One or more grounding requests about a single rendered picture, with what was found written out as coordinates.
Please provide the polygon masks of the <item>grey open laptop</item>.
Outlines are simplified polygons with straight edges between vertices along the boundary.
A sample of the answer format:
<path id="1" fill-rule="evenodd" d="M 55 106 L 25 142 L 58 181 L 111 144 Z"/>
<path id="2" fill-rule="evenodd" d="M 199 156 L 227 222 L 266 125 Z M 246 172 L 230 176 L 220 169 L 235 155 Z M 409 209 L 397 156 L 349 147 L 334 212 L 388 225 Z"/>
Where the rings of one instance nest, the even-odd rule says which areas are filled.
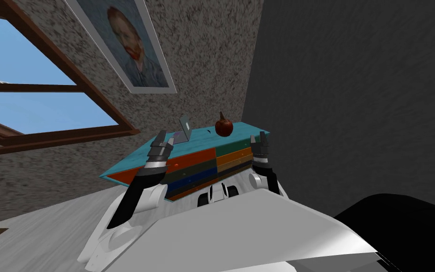
<path id="1" fill-rule="evenodd" d="M 189 124 L 188 116 L 183 115 L 179 119 L 179 122 L 181 124 L 181 130 L 175 132 L 171 137 L 173 139 L 174 145 L 184 143 L 184 142 L 189 142 L 189 140 L 191 138 L 192 129 L 191 129 L 190 124 Z"/>

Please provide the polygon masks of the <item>portrait painting in grey frame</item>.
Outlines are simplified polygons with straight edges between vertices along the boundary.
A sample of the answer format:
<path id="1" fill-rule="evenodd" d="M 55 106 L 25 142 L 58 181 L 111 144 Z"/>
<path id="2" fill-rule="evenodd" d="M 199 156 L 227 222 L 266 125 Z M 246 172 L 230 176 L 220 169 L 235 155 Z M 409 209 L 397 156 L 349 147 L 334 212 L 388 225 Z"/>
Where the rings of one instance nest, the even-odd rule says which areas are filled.
<path id="1" fill-rule="evenodd" d="M 176 93 L 144 0 L 64 1 L 130 93 Z"/>

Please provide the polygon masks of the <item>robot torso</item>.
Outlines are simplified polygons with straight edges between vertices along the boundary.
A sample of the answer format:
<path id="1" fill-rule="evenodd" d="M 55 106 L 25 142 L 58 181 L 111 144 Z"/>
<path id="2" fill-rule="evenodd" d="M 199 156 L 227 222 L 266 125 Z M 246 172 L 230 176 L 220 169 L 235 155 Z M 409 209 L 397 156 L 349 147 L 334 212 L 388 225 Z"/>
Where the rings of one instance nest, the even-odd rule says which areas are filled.
<path id="1" fill-rule="evenodd" d="M 298 272 L 369 272 L 377 250 L 332 217 L 264 189 L 196 207 L 162 201 L 104 272 L 225 272 L 284 263 Z"/>

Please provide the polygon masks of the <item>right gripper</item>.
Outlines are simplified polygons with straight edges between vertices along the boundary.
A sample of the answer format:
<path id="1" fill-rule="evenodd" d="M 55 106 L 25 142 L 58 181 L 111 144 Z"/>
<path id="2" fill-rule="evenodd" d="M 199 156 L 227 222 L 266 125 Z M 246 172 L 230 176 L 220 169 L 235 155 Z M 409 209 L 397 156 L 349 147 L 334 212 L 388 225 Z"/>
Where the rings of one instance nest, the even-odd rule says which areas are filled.
<path id="1" fill-rule="evenodd" d="M 254 158 L 267 159 L 269 156 L 269 143 L 264 131 L 260 131 L 260 143 L 256 141 L 254 135 L 250 136 L 251 151 Z"/>

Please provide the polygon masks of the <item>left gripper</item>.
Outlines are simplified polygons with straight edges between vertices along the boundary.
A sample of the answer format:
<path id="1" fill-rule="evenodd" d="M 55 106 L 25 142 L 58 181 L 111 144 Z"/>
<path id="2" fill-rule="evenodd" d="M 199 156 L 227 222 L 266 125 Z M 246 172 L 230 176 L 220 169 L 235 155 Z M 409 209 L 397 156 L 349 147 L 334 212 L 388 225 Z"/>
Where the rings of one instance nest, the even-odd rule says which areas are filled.
<path id="1" fill-rule="evenodd" d="M 151 143 L 151 148 L 147 154 L 147 162 L 166 162 L 173 150 L 174 138 L 171 137 L 168 141 L 165 140 L 167 135 L 166 130 L 161 130 Z"/>

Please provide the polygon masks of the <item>teal dresser with coloured drawers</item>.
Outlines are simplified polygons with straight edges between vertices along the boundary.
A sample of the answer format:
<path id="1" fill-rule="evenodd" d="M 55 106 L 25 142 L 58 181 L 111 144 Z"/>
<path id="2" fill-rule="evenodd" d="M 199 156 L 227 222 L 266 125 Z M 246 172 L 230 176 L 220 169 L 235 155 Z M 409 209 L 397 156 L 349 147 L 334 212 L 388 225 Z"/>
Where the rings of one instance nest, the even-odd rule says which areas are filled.
<path id="1" fill-rule="evenodd" d="M 174 144 L 162 184 L 165 199 L 176 201 L 251 167 L 250 136 L 259 141 L 262 130 L 237 122 L 230 136 L 221 137 L 214 127 L 192 130 L 188 142 Z"/>

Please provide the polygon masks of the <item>brown framed window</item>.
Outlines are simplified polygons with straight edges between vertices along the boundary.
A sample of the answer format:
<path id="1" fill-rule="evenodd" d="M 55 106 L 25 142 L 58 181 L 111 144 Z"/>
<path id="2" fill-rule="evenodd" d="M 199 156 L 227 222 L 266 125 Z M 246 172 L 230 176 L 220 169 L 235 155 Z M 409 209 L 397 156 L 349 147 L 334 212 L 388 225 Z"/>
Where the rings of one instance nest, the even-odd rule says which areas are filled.
<path id="1" fill-rule="evenodd" d="M 16 71 L 32 77 L 0 76 L 0 92 L 83 93 L 115 121 L 103 127 L 32 134 L 0 122 L 0 155 L 139 134 L 128 114 L 115 105 L 127 97 L 123 81 L 65 0 L 0 0 L 0 19 L 7 20 L 52 64 L 52 70 L 44 72 L 34 57 L 17 51 L 21 60 Z"/>

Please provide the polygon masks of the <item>dark red apple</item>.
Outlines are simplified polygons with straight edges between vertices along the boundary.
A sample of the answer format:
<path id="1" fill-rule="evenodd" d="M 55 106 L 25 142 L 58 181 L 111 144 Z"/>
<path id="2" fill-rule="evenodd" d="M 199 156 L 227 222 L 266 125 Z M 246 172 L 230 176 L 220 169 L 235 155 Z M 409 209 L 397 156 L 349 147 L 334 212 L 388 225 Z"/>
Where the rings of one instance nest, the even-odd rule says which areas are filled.
<path id="1" fill-rule="evenodd" d="M 220 119 L 215 123 L 215 132 L 221 137 L 228 137 L 233 132 L 233 123 L 230 119 L 225 118 L 222 112 L 219 114 Z"/>

